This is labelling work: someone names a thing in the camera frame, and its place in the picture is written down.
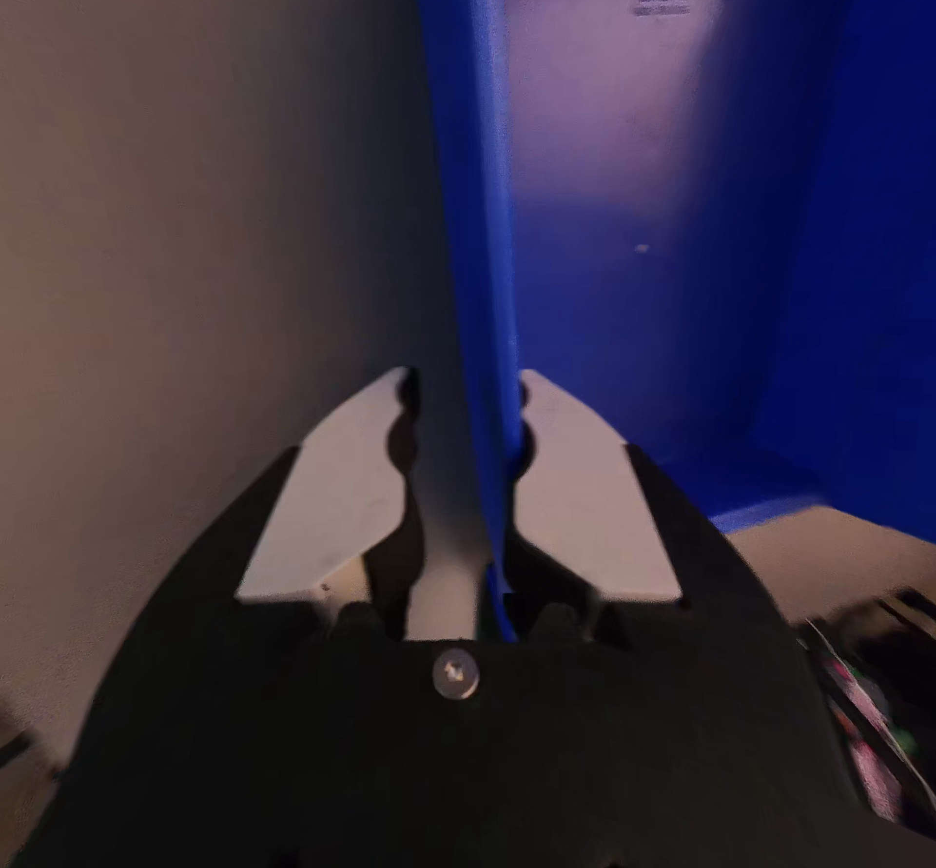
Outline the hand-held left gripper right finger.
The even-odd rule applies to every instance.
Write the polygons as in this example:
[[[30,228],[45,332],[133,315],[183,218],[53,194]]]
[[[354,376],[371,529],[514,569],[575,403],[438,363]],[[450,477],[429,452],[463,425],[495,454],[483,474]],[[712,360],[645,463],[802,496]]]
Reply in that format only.
[[[675,606],[683,590],[626,440],[543,374],[521,371],[524,450],[505,545],[505,612],[520,638],[544,608],[591,632],[623,604]]]

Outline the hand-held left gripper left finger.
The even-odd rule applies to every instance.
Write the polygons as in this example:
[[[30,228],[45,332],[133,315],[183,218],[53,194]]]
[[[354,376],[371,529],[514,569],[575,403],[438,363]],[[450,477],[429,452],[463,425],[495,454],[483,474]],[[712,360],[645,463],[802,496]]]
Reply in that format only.
[[[237,590],[242,604],[312,604],[326,623],[370,604],[404,636],[426,561],[415,500],[415,369],[393,368],[321,420],[298,447]]]

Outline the blue plastic bin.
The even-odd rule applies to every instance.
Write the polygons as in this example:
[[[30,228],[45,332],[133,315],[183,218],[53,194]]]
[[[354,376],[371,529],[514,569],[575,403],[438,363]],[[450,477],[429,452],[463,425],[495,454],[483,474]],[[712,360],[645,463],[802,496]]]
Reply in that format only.
[[[723,532],[934,542],[934,0],[417,0],[494,564],[544,375]]]

